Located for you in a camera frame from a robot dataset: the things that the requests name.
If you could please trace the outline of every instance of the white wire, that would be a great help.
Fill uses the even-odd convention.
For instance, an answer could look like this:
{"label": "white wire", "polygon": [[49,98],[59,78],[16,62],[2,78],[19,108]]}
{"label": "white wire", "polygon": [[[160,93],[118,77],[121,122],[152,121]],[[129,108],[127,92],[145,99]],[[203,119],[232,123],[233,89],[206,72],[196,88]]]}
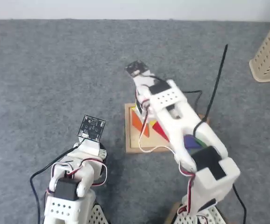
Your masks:
{"label": "white wire", "polygon": [[51,178],[53,177],[54,175],[54,169],[55,169],[55,166],[56,165],[67,165],[68,167],[71,168],[71,164],[69,164],[68,162],[55,162],[53,163],[52,167],[51,167]]}
{"label": "white wire", "polygon": [[[102,166],[105,167],[106,177],[105,177],[104,181],[103,181],[102,183],[100,183],[100,184],[93,185],[93,187],[102,186],[102,185],[106,182],[106,180],[107,180],[107,178],[108,178],[108,168],[107,168],[107,166],[106,166],[102,161],[96,161],[96,160],[94,160],[94,159],[86,159],[86,161],[84,161],[84,162],[87,162],[87,161],[97,162],[97,163],[102,164]],[[71,171],[71,172],[68,173],[67,175],[71,175],[72,172],[75,172],[75,171],[80,170],[83,166],[84,166],[84,165],[83,165],[83,163],[82,163],[80,167],[78,167],[77,169]]]}
{"label": "white wire", "polygon": [[183,176],[193,176],[194,174],[184,174],[183,172],[182,172],[182,170],[181,170],[181,163],[179,162],[178,163],[178,170],[180,171],[180,173],[181,173],[181,175],[183,175]]}
{"label": "white wire", "polygon": [[142,129],[142,132],[141,132],[140,135],[139,135],[139,139],[138,139],[138,146],[139,146],[139,149],[140,149],[142,152],[144,152],[144,153],[151,153],[151,152],[153,152],[153,151],[154,151],[155,149],[157,149],[157,148],[166,148],[166,149],[170,150],[173,154],[175,154],[175,152],[174,152],[170,147],[168,147],[168,146],[156,146],[156,147],[154,147],[154,148],[152,148],[152,149],[150,149],[150,150],[144,150],[143,148],[141,148],[140,140],[141,140],[142,134],[143,134],[143,132],[144,132],[144,130],[145,130],[146,123],[147,123],[147,122],[145,122],[145,123],[143,124],[144,127],[143,127],[143,129]]}
{"label": "white wire", "polygon": [[101,164],[102,164],[102,166],[105,167],[105,171],[106,171],[105,179],[104,179],[104,181],[103,181],[102,183],[100,183],[100,184],[92,185],[93,187],[102,186],[102,185],[103,185],[104,183],[106,183],[106,181],[107,181],[107,178],[108,178],[108,168],[107,168],[107,166],[106,166],[104,163],[101,162]]}

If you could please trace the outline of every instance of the wooden tray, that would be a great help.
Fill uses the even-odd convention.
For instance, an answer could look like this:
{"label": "wooden tray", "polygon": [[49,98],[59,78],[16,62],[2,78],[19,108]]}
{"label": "wooden tray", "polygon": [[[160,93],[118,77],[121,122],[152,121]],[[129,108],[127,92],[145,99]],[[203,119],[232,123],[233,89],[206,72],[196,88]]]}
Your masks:
{"label": "wooden tray", "polygon": [[[126,131],[126,153],[143,153],[138,146],[138,138],[140,132],[132,126],[131,110],[135,104],[125,104],[125,131]],[[156,146],[169,146],[169,142],[159,135],[153,128],[149,127],[149,137],[142,135],[141,147],[144,150],[152,149]],[[155,149],[153,152],[167,152],[165,147]]]}

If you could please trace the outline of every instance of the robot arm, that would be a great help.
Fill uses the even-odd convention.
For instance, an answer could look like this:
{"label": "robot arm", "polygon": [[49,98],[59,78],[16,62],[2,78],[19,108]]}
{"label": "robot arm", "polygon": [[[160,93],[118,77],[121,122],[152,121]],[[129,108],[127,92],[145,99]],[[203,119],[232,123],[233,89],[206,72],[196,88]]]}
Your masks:
{"label": "robot arm", "polygon": [[[100,186],[107,179],[107,167],[104,164],[107,152],[100,148],[99,143],[105,121],[97,120],[85,116],[83,127],[80,128],[82,131],[79,131],[80,142],[74,145],[78,147],[52,165],[44,224],[88,223],[96,198],[91,186]],[[94,128],[94,138],[88,121]],[[95,184],[94,181],[101,177],[103,167],[106,168],[105,180]]]}
{"label": "robot arm", "polygon": [[172,80],[157,78],[141,61],[126,68],[136,85],[136,113],[156,119],[169,139],[177,164],[187,170],[192,179],[188,196],[183,203],[187,212],[195,215],[221,201],[231,190],[240,174],[235,162],[228,157],[227,149],[207,123],[196,130],[195,138],[207,147],[190,155],[185,148],[184,135],[192,135],[201,122],[187,102],[186,96]]}

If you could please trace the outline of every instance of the wire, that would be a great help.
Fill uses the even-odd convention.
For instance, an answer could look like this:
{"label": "wire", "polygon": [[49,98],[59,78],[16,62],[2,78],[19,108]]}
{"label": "wire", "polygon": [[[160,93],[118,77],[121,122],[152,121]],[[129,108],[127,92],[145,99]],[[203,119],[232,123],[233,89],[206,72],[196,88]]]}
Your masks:
{"label": "wire", "polygon": [[180,173],[182,175],[190,177],[190,179],[188,181],[188,186],[187,186],[188,206],[187,206],[187,209],[186,209],[188,211],[188,213],[190,213],[190,211],[191,211],[191,188],[192,188],[192,183],[193,183],[194,178],[195,178],[195,173],[191,173],[191,172],[182,170],[181,163],[178,164],[178,170],[180,171]]}
{"label": "wire", "polygon": [[54,169],[55,169],[55,166],[56,165],[64,165],[64,166],[70,166],[71,167],[71,170],[73,171],[74,168],[71,164],[69,164],[68,162],[55,162],[53,165],[52,165],[52,168],[51,168],[51,178],[54,176]]}
{"label": "wire", "polygon": [[153,152],[155,149],[157,148],[166,148],[168,150],[170,150],[173,154],[175,154],[175,152],[168,146],[156,146],[150,150],[144,150],[142,147],[141,147],[141,137],[142,137],[142,134],[143,134],[143,131],[145,130],[145,127],[146,127],[146,124],[147,124],[147,119],[148,119],[148,115],[149,115],[149,105],[145,108],[146,109],[146,114],[145,114],[145,117],[144,117],[144,121],[143,121],[143,124],[142,124],[142,127],[141,127],[141,131],[140,131],[140,134],[139,134],[139,139],[138,139],[138,146],[139,146],[139,149],[144,152],[144,153],[151,153]]}
{"label": "wire", "polygon": [[243,210],[244,210],[244,217],[243,217],[243,224],[246,224],[246,217],[247,217],[247,209],[245,207],[245,204],[244,202],[242,201],[242,199],[240,198],[239,194],[238,194],[238,191],[235,187],[235,185],[233,184],[233,190],[234,190],[234,193],[236,194],[241,206],[243,207]]}
{"label": "wire", "polygon": [[159,78],[158,76],[152,76],[152,75],[144,76],[143,74],[139,74],[139,75],[142,76],[142,77],[150,77],[150,78],[154,78],[154,79],[157,79],[157,80],[160,81],[160,82],[165,82],[164,79],[161,79],[161,78]]}
{"label": "wire", "polygon": [[37,195],[37,192],[36,192],[36,189],[34,187],[34,184],[33,184],[33,178],[35,178],[37,175],[41,174],[42,172],[44,172],[45,170],[47,170],[50,166],[53,165],[53,163],[57,162],[58,160],[60,160],[62,157],[64,157],[66,154],[74,151],[76,148],[78,148],[82,143],[83,141],[85,140],[85,138],[75,147],[73,148],[70,148],[69,150],[65,151],[64,153],[62,153],[60,156],[58,156],[57,158],[55,158],[54,160],[52,160],[50,163],[48,163],[44,168],[36,171],[31,177],[30,177],[30,186],[31,186],[31,189],[32,189],[32,192],[34,194],[34,197],[36,198],[36,207],[37,207],[37,224],[40,224],[41,223],[41,207],[40,207],[40,202],[39,202],[39,199],[38,199],[38,195]]}
{"label": "wire", "polygon": [[93,187],[102,186],[102,185],[106,182],[106,180],[107,180],[107,178],[108,178],[108,168],[107,168],[107,166],[106,166],[102,161],[97,160],[97,159],[94,159],[94,158],[83,159],[83,160],[81,161],[79,167],[78,167],[77,169],[71,171],[71,172],[68,173],[67,175],[68,175],[68,176],[71,176],[71,175],[74,175],[75,173],[77,173],[78,170],[80,170],[80,169],[83,167],[83,162],[85,162],[85,161],[98,162],[98,163],[102,164],[103,167],[105,167],[106,177],[105,177],[104,181],[101,182],[101,183],[93,183],[93,184],[92,184]]}
{"label": "wire", "polygon": [[193,91],[182,91],[183,93],[196,93],[196,92],[199,92],[199,95],[197,96],[195,102],[194,102],[194,111],[197,113],[197,106],[198,106],[198,102],[199,102],[199,99],[202,95],[202,90],[193,90]]}
{"label": "wire", "polygon": [[193,130],[193,136],[194,136],[194,137],[195,137],[197,128],[198,128],[203,122],[205,122],[205,121],[207,120],[208,116],[209,116],[209,113],[210,113],[210,110],[211,110],[211,107],[212,107],[212,104],[213,104],[213,101],[214,101],[214,98],[215,98],[215,95],[216,95],[216,91],[217,91],[217,88],[218,88],[219,80],[220,80],[220,77],[221,77],[221,72],[222,72],[222,68],[223,68],[225,56],[226,56],[226,54],[227,54],[227,48],[228,48],[228,44],[226,44],[225,47],[224,47],[224,51],[223,51],[223,55],[222,55],[222,60],[221,60],[221,63],[220,63],[220,67],[219,67],[218,75],[217,75],[217,78],[216,78],[214,90],[213,90],[213,93],[212,93],[212,96],[211,96],[209,105],[208,105],[208,107],[207,107],[207,109],[206,109],[206,114],[205,114],[205,116],[203,117],[203,119],[195,126],[195,128],[194,128],[194,130]]}

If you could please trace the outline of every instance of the carpet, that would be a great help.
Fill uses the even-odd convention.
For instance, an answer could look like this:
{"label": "carpet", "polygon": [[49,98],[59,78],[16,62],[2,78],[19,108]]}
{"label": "carpet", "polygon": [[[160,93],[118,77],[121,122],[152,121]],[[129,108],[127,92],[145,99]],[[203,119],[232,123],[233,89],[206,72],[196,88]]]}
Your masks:
{"label": "carpet", "polygon": [[[125,154],[124,104],[135,85],[124,72],[144,61],[182,90],[201,89],[204,113],[224,45],[228,53],[210,112],[211,127],[241,170],[237,190],[247,223],[270,223],[270,83],[248,62],[270,23],[195,21],[0,21],[0,224],[36,223],[29,177],[73,146],[83,115],[107,120],[101,142],[109,179],[95,188],[112,224],[162,223],[186,194],[172,154]],[[196,95],[187,95],[193,104]],[[43,194],[49,172],[35,179]],[[233,192],[218,204],[231,221],[243,210]]]}

